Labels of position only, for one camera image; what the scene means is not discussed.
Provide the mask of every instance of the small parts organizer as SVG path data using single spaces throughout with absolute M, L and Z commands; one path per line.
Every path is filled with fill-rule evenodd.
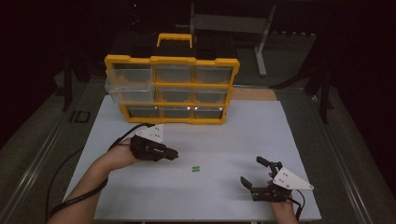
M 239 62 L 228 36 L 120 33 L 106 90 L 128 122 L 221 124 Z

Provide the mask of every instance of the gray floor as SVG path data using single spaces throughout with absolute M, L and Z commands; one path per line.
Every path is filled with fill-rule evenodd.
M 268 88 L 296 75 L 314 40 L 271 35 L 263 53 L 268 77 L 258 75 L 253 48 L 238 48 L 241 68 L 234 84 Z M 314 194 L 322 220 L 314 223 L 396 223 L 396 202 L 337 89 L 331 89 L 333 109 L 328 110 L 329 124 L 324 125 L 318 117 L 316 97 L 302 91 L 305 82 L 275 92 L 308 177 L 316 187 Z M 51 96 L 2 148 L 0 223 L 45 222 L 50 180 L 62 161 L 84 146 L 106 95 L 104 83 L 104 77 L 95 74 L 89 83 L 75 81 L 74 102 L 65 112 L 63 98 Z M 91 116 L 86 123 L 76 122 L 73 111 Z M 78 157 L 79 153 L 55 178 L 49 208 L 62 200 Z

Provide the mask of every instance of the yellow handle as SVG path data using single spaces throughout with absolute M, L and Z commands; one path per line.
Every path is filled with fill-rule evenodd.
M 188 40 L 190 41 L 190 49 L 192 49 L 192 36 L 185 34 L 159 34 L 157 47 L 160 46 L 161 40 Z

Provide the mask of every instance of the table top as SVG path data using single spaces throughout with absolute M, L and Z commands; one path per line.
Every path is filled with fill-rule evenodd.
M 93 124 L 66 195 L 91 163 L 115 139 L 133 128 L 106 96 Z M 164 125 L 163 143 L 179 152 L 174 161 L 137 163 L 110 174 L 95 219 L 122 221 L 267 221 L 266 202 L 253 202 L 240 176 L 253 187 L 266 187 L 269 168 L 256 157 L 282 161 L 309 182 L 279 101 L 232 100 L 221 125 Z M 193 166 L 200 166 L 193 172 Z M 320 219 L 312 190 L 300 220 Z M 299 193 L 293 198 L 303 202 Z

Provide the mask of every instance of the dark background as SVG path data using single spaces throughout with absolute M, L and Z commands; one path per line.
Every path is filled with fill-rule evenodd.
M 176 29 L 175 24 L 189 24 L 190 3 L 191 0 L 0 1 L 0 147 L 55 93 L 53 77 L 63 71 L 66 51 L 78 80 L 88 81 L 90 69 L 105 74 L 103 60 L 118 31 L 188 32 L 188 28 Z M 195 11 L 266 17 L 268 9 L 258 6 L 270 3 L 201 0 Z M 391 0 L 278 1 L 271 27 L 271 32 L 286 35 L 318 35 L 304 67 L 327 61 L 332 84 L 339 90 L 394 195 L 395 11 L 396 4 Z

